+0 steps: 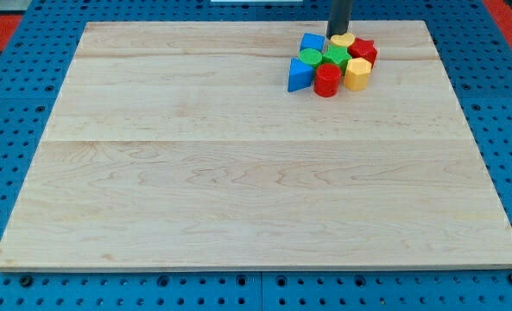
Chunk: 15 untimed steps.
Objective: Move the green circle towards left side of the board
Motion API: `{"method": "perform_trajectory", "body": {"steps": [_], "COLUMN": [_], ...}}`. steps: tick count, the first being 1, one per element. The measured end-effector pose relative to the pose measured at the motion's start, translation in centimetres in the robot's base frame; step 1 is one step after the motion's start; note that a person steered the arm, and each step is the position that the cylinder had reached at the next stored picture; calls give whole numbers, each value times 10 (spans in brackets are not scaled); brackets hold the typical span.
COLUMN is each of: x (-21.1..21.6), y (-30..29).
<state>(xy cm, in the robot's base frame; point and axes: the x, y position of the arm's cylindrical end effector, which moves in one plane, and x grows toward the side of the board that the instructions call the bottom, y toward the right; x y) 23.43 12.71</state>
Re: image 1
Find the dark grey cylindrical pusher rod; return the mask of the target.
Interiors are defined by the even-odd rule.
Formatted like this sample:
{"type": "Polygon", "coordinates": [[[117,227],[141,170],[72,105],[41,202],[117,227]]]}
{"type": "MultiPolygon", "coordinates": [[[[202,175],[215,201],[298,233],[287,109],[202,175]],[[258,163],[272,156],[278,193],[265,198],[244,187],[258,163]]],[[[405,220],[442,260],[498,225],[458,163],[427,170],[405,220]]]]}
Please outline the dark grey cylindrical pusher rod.
{"type": "Polygon", "coordinates": [[[327,22],[326,38],[343,35],[349,27],[353,0],[332,0],[327,22]]]}

